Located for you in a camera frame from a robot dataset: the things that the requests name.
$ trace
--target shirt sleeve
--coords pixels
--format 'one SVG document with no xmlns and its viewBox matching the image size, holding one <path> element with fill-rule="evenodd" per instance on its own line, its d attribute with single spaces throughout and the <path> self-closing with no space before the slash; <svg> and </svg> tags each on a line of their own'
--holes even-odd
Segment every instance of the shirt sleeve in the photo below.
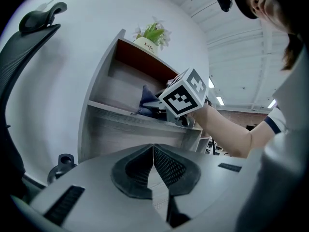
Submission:
<svg viewBox="0 0 309 232">
<path fill-rule="evenodd" d="M 286 132 L 286 121 L 278 107 L 275 107 L 264 121 L 271 127 L 275 134 Z"/>
</svg>

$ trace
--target office chair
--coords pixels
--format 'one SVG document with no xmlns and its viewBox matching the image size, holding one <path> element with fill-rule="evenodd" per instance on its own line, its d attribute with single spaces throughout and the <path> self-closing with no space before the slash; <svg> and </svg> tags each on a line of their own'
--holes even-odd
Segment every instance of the office chair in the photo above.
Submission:
<svg viewBox="0 0 309 232">
<path fill-rule="evenodd" d="M 52 25 L 55 15 L 67 10 L 63 2 L 49 11 L 32 11 L 19 24 L 19 31 L 8 40 L 0 52 L 0 148 L 4 155 L 4 183 L 9 194 L 23 197 L 26 188 L 22 183 L 25 173 L 23 161 L 10 137 L 5 110 L 11 91 L 36 52 L 57 32 L 60 24 Z"/>
</svg>

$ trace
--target mesh gripper pad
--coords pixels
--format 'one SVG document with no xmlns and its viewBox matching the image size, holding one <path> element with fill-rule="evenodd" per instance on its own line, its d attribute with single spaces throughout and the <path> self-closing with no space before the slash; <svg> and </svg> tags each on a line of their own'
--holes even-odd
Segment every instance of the mesh gripper pad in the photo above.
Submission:
<svg viewBox="0 0 309 232">
<path fill-rule="evenodd" d="M 198 165 L 162 145 L 154 145 L 154 166 L 168 187 L 170 196 L 189 194 L 201 176 Z"/>
<path fill-rule="evenodd" d="M 115 163 L 111 179 L 114 185 L 128 197 L 152 199 L 152 191 L 147 188 L 152 166 L 153 145 L 144 145 L 140 150 Z"/>
</svg>

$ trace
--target white flower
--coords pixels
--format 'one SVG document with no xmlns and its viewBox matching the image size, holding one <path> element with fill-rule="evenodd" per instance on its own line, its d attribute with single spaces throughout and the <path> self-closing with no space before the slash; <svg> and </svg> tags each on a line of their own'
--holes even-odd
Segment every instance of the white flower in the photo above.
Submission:
<svg viewBox="0 0 309 232">
<path fill-rule="evenodd" d="M 168 41 L 166 41 L 166 40 L 163 40 L 163 46 L 169 46 L 169 43 L 168 43 Z"/>
<path fill-rule="evenodd" d="M 164 35 L 168 35 L 168 36 L 170 36 L 171 34 L 172 34 L 172 32 L 171 32 L 171 31 L 164 30 Z"/>
<path fill-rule="evenodd" d="M 164 36 L 164 39 L 165 39 L 166 41 L 170 41 L 169 34 L 166 33 L 166 31 L 164 31 L 163 36 Z"/>
<path fill-rule="evenodd" d="M 136 37 L 139 35 L 140 33 L 134 33 L 133 34 L 133 38 L 136 39 Z"/>
<path fill-rule="evenodd" d="M 140 29 L 140 27 L 138 27 L 138 28 L 135 28 L 135 33 L 140 33 L 141 32 L 141 29 Z"/>
<path fill-rule="evenodd" d="M 153 16 L 153 20 L 156 23 L 156 29 L 164 29 L 164 26 L 162 25 L 162 20 L 158 20 L 155 16 Z"/>
<path fill-rule="evenodd" d="M 153 20 L 156 23 L 162 24 L 162 22 L 164 22 L 163 20 L 158 20 L 158 18 L 156 18 L 155 16 L 153 16 Z"/>
</svg>

